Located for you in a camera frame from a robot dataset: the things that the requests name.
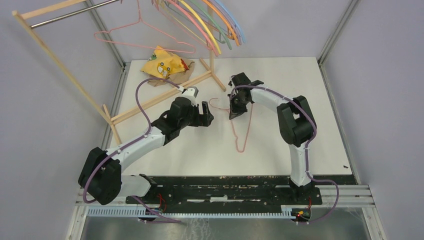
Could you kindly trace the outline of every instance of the cable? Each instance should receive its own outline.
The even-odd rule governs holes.
[[[89,185],[92,182],[94,176],[96,175],[96,173],[99,171],[99,169],[103,166],[103,164],[105,164],[109,159],[111,159],[113,156],[115,156],[116,154],[118,154],[119,151],[122,151],[124,149],[126,149],[127,147],[133,145],[134,143],[144,139],[147,135],[149,135],[150,131],[152,130],[152,123],[150,121],[149,116],[147,116],[147,113],[144,111],[142,105],[140,104],[139,101],[139,89],[140,87],[144,84],[147,83],[148,81],[151,80],[162,80],[165,81],[171,85],[173,85],[176,88],[180,88],[180,86],[178,86],[177,84],[175,84],[174,82],[168,80],[168,79],[164,79],[164,78],[159,78],[159,77],[150,77],[142,82],[140,82],[140,84],[137,86],[137,89],[135,90],[135,101],[137,102],[137,106],[138,108],[140,108],[141,113],[144,115],[144,117],[147,120],[147,124],[148,124],[148,128],[145,134],[143,134],[142,136],[134,139],[133,141],[130,141],[129,143],[125,144],[124,146],[120,147],[119,149],[115,150],[114,152],[112,152],[110,155],[108,155],[107,157],[105,157],[93,170],[93,172],[91,173],[91,175],[88,177],[87,182],[84,185],[84,191],[82,192],[82,199],[84,200],[84,203],[86,204],[91,204],[94,203],[96,201],[96,199],[93,200],[87,200],[87,191],[89,189]]]
[[[162,216],[159,213],[157,213],[156,211],[152,210],[150,207],[148,207],[144,202],[142,202],[142,200],[138,197],[138,196],[131,196],[133,199],[135,199],[138,203],[140,203],[141,205],[143,205],[143,207],[145,207],[151,214],[161,218],[161,219],[165,219],[165,221],[144,221],[145,223],[149,223],[149,224],[177,224],[177,223],[181,223],[180,220],[175,220],[166,216]]]
[[[338,203],[338,201],[339,201],[339,196],[340,196],[340,191],[339,191],[339,186],[337,185],[337,183],[335,182],[335,181],[333,181],[333,180],[331,180],[331,179],[323,179],[323,180],[320,180],[320,179],[315,179],[315,178],[313,178],[311,175],[310,175],[310,173],[309,173],[309,149],[308,149],[308,146],[309,146],[309,144],[312,142],[312,140],[314,140],[315,139],[315,137],[317,136],[317,126],[315,125],[315,123],[314,123],[314,121],[312,121],[312,119],[311,119],[311,117],[301,108],[301,106],[299,106],[295,101],[293,101],[292,99],[290,99],[289,97],[286,97],[286,96],[283,96],[283,95],[281,95],[280,93],[278,93],[278,92],[276,92],[276,91],[274,91],[274,90],[272,90],[272,89],[269,89],[269,88],[265,88],[265,87],[263,87],[263,86],[250,86],[250,85],[239,85],[239,86],[235,86],[232,90],[231,90],[231,93],[230,93],[230,95],[229,95],[229,99],[231,100],[232,98],[234,98],[234,91],[236,90],[236,89],[241,89],[241,88],[247,88],[247,89],[261,89],[261,90],[264,90],[264,91],[266,91],[266,92],[270,92],[270,93],[272,93],[272,94],[274,94],[275,96],[277,96],[277,97],[280,97],[281,99],[283,99],[283,100],[286,100],[286,101],[288,101],[289,103],[291,103],[291,104],[293,104],[304,116],[305,116],[305,118],[307,119],[307,121],[312,125],[312,128],[313,128],[313,135],[312,135],[312,137],[306,142],[306,144],[305,144],[305,164],[306,164],[306,175],[307,175],[307,177],[311,180],[311,181],[314,181],[314,182],[316,182],[316,183],[331,183],[331,184],[333,184],[334,186],[335,186],[335,190],[336,190],[336,197],[335,197],[335,201],[334,201],[334,205],[332,206],[332,208],[330,209],[330,211],[329,212],[327,212],[327,214],[325,214],[324,216],[322,216],[322,217],[319,217],[319,218],[317,218],[317,219],[315,219],[315,220],[312,220],[312,221],[310,221],[310,222],[308,222],[308,223],[303,223],[303,222],[300,222],[300,224],[312,224],[312,223],[315,223],[315,222],[318,222],[318,221],[321,221],[321,220],[323,220],[323,219],[325,219],[325,218],[327,218],[333,211],[334,211],[334,209],[336,208],[336,206],[337,206],[337,203]]]
[[[230,113],[230,109],[229,108],[220,108],[220,107],[217,107],[217,106],[212,105],[211,101],[214,100],[214,99],[218,99],[218,98],[217,97],[214,97],[214,98],[211,98],[209,100],[209,105],[212,108],[219,109],[219,110],[224,110],[227,113]],[[237,136],[237,133],[236,133],[236,129],[234,127],[233,120],[230,120],[231,128],[232,128],[232,134],[235,137],[235,149],[237,150],[237,152],[239,152],[241,154],[245,152],[246,144],[248,143],[248,137],[249,137],[249,132],[250,132],[250,129],[251,129],[251,122],[252,122],[252,114],[253,114],[253,104],[251,105],[251,108],[250,108],[249,123],[247,125],[247,132],[246,132],[246,137],[244,138],[244,144],[243,144],[243,149],[242,150],[239,149],[239,136]]]

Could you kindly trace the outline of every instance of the white tabletop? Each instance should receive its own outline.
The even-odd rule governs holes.
[[[192,77],[205,69],[196,61]],[[131,62],[120,103],[119,113],[136,106],[137,85],[149,76],[140,71],[145,60]],[[317,124],[317,137],[310,145],[310,171],[314,175],[350,175],[349,161],[330,105],[323,79],[314,57],[264,57],[215,59],[215,74],[227,85],[229,77],[241,72],[252,80],[261,80],[270,89],[289,97],[307,98]],[[222,92],[212,78],[196,87],[197,100],[209,101],[223,108],[229,107],[228,86]],[[140,102],[170,89],[169,85],[153,87],[145,84],[139,93]],[[146,112],[154,121],[168,110],[171,97]],[[264,106],[254,104],[250,133],[244,153],[238,153],[228,113],[210,108],[215,119],[209,127],[186,127],[179,137],[159,149],[146,154],[124,171],[124,175],[148,176],[253,176],[290,175],[291,162],[288,145],[283,141],[277,115]],[[243,147],[250,113],[233,120]],[[139,113],[116,125],[122,142],[140,134],[147,127]]]

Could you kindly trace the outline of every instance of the wall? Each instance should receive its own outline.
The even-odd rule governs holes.
[[[221,58],[318,57],[349,0],[222,0],[221,2],[237,19],[247,39],[247,44],[240,47],[235,47],[236,44],[232,41],[233,50],[222,45]],[[203,46],[161,15],[151,5],[150,0],[140,0],[140,5],[141,15],[147,23],[170,33],[180,41],[196,46],[196,53],[179,53],[181,56],[189,58],[209,56]],[[98,12],[109,29],[136,22],[138,19],[136,0],[126,0],[122,4],[112,3],[101,7]],[[143,24],[112,31],[111,35],[119,42],[191,50],[189,47],[178,46],[171,38]],[[124,45],[118,46],[118,49],[127,62],[148,59],[153,51]]]
[[[0,239],[65,237],[79,173],[106,129],[12,17],[12,10],[25,13],[57,2],[0,1]],[[95,30],[90,15],[83,13],[36,31],[99,105],[111,104],[120,68],[108,48],[94,40]]]
[[[424,1],[362,1],[325,63],[352,158],[391,240],[422,239]]]

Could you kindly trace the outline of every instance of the clothes rack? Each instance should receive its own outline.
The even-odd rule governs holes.
[[[87,99],[87,101],[94,107],[94,109],[103,117],[103,119],[109,124],[113,136],[115,138],[116,143],[121,144],[121,138],[119,137],[118,131],[116,129],[116,124],[121,123],[132,116],[135,116],[136,114],[140,113],[140,109],[136,106],[129,111],[123,112],[116,116],[111,116],[106,105],[103,104],[101,107],[96,103],[96,101],[90,96],[90,94],[83,88],[83,86],[80,84],[80,82],[76,79],[76,77],[71,73],[71,71],[63,64],[63,62],[56,56],[56,54],[47,46],[47,44],[42,40],[42,38],[34,31],[35,28],[48,25],[57,21],[60,21],[65,18],[69,18],[81,13],[84,13],[86,11],[90,11],[114,2],[118,2],[120,0],[108,0],[105,2],[101,2],[98,4],[95,4],[93,6],[89,6],[86,8],[82,8],[80,10],[70,12],[55,18],[52,18],[50,20],[46,20],[34,25],[29,25],[27,23],[27,20],[30,18],[34,18],[37,16],[44,15],[46,13],[54,12],[81,2],[84,2],[85,0],[66,0],[62,1],[50,6],[42,7],[40,9],[30,11],[27,13],[20,14],[18,11],[13,11],[12,15],[15,17],[15,19],[20,23],[20,25],[26,30],[26,32],[34,39],[34,41],[46,52],[46,54],[53,60],[53,62],[61,69],[61,71],[67,76],[67,78],[72,82],[72,84],[75,85],[75,87],[81,92],[81,94]],[[207,8],[208,13],[212,16],[213,11],[208,6]],[[214,70],[214,57],[215,54],[212,50],[209,51],[209,65],[200,58],[200,62],[203,65],[203,67],[206,69],[206,71],[203,74],[200,74],[199,76],[196,76],[194,78],[191,78],[189,81],[186,81],[182,84],[184,88],[194,86],[201,81],[211,78],[218,84],[218,86],[222,89],[222,91],[226,91],[225,85],[220,81],[220,79],[215,75]],[[141,106],[143,109],[148,109],[174,95],[179,93],[179,91],[176,88],[172,88],[162,94],[159,94],[158,96],[153,97],[152,99],[143,102]]]

